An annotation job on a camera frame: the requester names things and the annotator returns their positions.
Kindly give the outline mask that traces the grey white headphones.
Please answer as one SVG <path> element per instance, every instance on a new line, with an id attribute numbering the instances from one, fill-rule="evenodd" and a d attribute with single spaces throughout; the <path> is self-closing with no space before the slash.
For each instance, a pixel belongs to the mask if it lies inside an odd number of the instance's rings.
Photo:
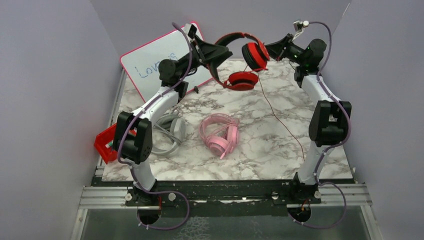
<path id="1" fill-rule="evenodd" d="M 172 140 L 172 146 L 168 149 L 153 146 L 151 153 L 160 157 L 171 157 L 176 154 L 186 137 L 186 126 L 186 120 L 176 113 L 167 113 L 161 116 L 153 125 L 153 129 Z"/>

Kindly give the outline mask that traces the red plastic bin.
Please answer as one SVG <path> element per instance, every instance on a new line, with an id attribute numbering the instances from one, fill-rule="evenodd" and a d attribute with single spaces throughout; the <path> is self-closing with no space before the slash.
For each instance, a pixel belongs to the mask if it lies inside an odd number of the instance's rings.
<path id="1" fill-rule="evenodd" d="M 99 133 L 94 141 L 93 146 L 99 153 L 101 159 L 107 165 L 109 163 L 117 161 L 117 151 L 112 147 L 106 148 L 105 144 L 114 141 L 114 136 L 116 133 L 117 124 L 114 123 L 109 126 L 107 129 Z"/>

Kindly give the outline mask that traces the pink framed whiteboard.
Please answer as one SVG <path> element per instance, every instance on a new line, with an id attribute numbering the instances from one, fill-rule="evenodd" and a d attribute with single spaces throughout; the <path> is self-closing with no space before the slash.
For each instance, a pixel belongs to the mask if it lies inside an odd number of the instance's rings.
<path id="1" fill-rule="evenodd" d="M 161 86 L 160 62 L 164 59 L 177 61 L 188 53 L 185 38 L 178 30 L 174 30 L 122 55 L 120 63 L 142 100 L 146 102 Z"/>

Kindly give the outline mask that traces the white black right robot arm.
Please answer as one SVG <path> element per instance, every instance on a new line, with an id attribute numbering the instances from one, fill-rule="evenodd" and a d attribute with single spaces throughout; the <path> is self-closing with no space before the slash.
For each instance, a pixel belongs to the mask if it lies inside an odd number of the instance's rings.
<path id="1" fill-rule="evenodd" d="M 298 65 L 294 80 L 315 103 L 308 128 L 311 140 L 309 150 L 288 189 L 289 199 L 300 204 L 315 197 L 324 164 L 333 149 L 341 146 L 348 136 L 350 128 L 347 118 L 351 114 L 352 105 L 334 96 L 324 83 L 320 63 L 327 44 L 323 40 L 313 39 L 306 48 L 301 48 L 294 43 L 294 35 L 289 33 L 265 47 L 272 59 L 288 59 Z"/>

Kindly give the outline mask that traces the pink headphones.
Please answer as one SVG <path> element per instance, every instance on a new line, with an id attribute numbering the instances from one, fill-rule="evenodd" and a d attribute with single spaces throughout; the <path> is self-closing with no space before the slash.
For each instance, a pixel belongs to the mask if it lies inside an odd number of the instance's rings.
<path id="1" fill-rule="evenodd" d="M 207 127 L 221 124 L 211 133 Z M 198 133 L 209 150 L 222 160 L 232 153 L 240 142 L 240 120 L 223 113 L 214 113 L 205 117 L 199 124 Z"/>

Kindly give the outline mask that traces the white green marker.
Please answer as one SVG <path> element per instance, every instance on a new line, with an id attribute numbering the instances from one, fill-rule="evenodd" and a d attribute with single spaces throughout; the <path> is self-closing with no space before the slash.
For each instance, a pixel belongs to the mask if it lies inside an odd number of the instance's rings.
<path id="1" fill-rule="evenodd" d="M 109 149 L 109 148 L 111 148 L 113 146 L 113 142 L 111 141 L 111 142 L 109 142 L 109 143 L 107 143 L 107 144 L 105 144 L 105 147 L 107 148 L 107 149 Z"/>

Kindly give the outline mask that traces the black metal base rail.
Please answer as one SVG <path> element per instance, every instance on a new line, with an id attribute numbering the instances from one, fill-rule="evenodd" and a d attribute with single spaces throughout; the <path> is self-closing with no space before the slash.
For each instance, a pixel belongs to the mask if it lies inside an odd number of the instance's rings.
<path id="1" fill-rule="evenodd" d="M 163 218 L 287 216 L 324 203 L 324 189 L 301 186 L 294 180 L 158 181 L 150 193 L 131 181 L 106 182 L 94 177 L 92 187 L 121 190 L 121 207 L 135 207 L 143 221 Z"/>

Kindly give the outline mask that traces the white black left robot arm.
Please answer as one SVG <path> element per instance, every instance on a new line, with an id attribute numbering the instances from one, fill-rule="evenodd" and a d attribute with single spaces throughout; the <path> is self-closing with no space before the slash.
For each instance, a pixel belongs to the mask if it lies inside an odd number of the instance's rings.
<path id="1" fill-rule="evenodd" d="M 204 42 L 197 36 L 185 39 L 188 53 L 178 60 L 163 59 L 158 65 L 161 86 L 157 93 L 133 112 L 122 111 L 117 118 L 113 148 L 117 160 L 130 168 L 133 185 L 139 189 L 138 199 L 144 205 L 157 200 L 152 188 L 156 179 L 148 161 L 153 149 L 153 125 L 186 95 L 186 76 L 200 66 L 209 70 L 232 56 L 228 47 Z"/>

